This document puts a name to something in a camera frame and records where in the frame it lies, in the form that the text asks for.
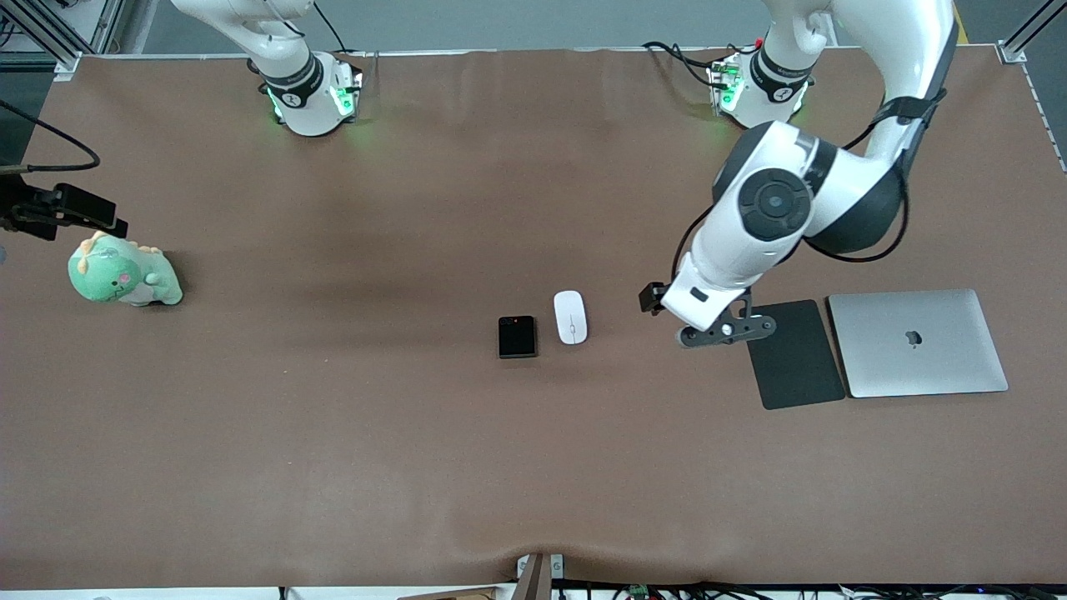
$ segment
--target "apple logo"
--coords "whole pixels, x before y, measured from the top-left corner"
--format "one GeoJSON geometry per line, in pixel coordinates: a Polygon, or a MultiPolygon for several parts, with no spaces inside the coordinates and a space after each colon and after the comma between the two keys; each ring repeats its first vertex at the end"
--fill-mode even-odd
{"type": "Polygon", "coordinates": [[[914,350],[923,343],[923,336],[919,335],[918,331],[905,331],[904,335],[908,338],[908,344],[911,344],[911,349],[914,350]]]}

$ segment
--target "metal frame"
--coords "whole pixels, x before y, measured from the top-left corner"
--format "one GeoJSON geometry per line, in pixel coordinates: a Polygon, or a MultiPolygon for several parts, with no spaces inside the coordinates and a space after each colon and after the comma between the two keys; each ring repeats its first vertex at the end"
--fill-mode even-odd
{"type": "Polygon", "coordinates": [[[1004,64],[1016,64],[1026,62],[1026,54],[1022,51],[1026,44],[1041,32],[1052,19],[1060,16],[1060,13],[1067,9],[1067,0],[1046,0],[1041,7],[1033,15],[1030,15],[1023,23],[1007,40],[997,41],[997,56],[1004,64]]]}
{"type": "Polygon", "coordinates": [[[0,9],[22,33],[55,59],[57,67],[74,69],[79,54],[93,52],[74,28],[39,0],[0,0],[0,9]]]}
{"type": "Polygon", "coordinates": [[[82,37],[62,16],[41,0],[0,0],[2,11],[43,52],[29,52],[28,58],[4,57],[5,64],[55,63],[58,81],[68,80],[82,54],[107,50],[115,33],[115,20],[125,0],[103,0],[103,9],[90,40],[82,37]]]}

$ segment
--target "floor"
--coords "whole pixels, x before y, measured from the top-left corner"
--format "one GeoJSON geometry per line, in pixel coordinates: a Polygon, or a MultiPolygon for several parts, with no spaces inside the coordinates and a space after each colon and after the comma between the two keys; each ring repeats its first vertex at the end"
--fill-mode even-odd
{"type": "MultiPolygon", "coordinates": [[[[957,0],[971,43],[1008,35],[1040,0],[957,0]]],[[[546,49],[638,46],[650,40],[683,46],[721,46],[750,41],[766,28],[760,0],[319,0],[344,43],[360,49],[455,50],[546,49]]],[[[237,48],[220,33],[178,12],[168,0],[131,0],[117,45],[126,53],[230,53],[237,48]]],[[[315,13],[297,21],[313,48],[337,43],[315,13]]],[[[851,43],[839,32],[842,45],[851,43]]],[[[1067,139],[1067,16],[1050,25],[1026,49],[1026,68],[1053,133],[1067,139]]],[[[42,74],[2,73],[0,97],[31,112],[39,110],[48,89],[42,74]]],[[[0,160],[21,158],[26,125],[9,126],[0,115],[0,160]]]]}

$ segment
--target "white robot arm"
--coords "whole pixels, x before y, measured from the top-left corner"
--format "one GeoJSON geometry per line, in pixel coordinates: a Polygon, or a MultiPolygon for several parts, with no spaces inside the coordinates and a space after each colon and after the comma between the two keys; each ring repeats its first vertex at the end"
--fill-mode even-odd
{"type": "Polygon", "coordinates": [[[280,122],[301,136],[322,136],[355,117],[362,74],[327,52],[312,52],[288,23],[313,0],[172,0],[229,37],[267,83],[280,122]]]}
{"type": "Polygon", "coordinates": [[[642,310],[666,309],[689,326],[680,332],[684,346],[771,333],[774,321],[752,317],[750,306],[740,318],[729,309],[738,299],[748,304],[748,288],[801,237],[831,254],[881,239],[905,201],[915,151],[944,96],[956,45],[950,0],[764,2],[776,22],[759,50],[742,54],[735,89],[723,93],[733,96],[731,106],[722,108],[735,119],[770,119],[746,131],[723,163],[712,188],[714,208],[674,281],[641,294],[642,310]],[[886,83],[862,157],[771,120],[787,119],[798,104],[795,95],[825,46],[811,26],[823,11],[859,42],[886,83]]]}

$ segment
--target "stuffed animal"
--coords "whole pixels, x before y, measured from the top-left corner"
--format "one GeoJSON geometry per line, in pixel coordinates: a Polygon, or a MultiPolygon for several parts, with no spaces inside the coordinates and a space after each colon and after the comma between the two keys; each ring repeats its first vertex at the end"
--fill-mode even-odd
{"type": "Polygon", "coordinates": [[[174,267],[158,248],[139,247],[103,232],[96,232],[74,251],[67,273],[78,294],[93,302],[146,306],[153,301],[181,301],[174,267]]]}

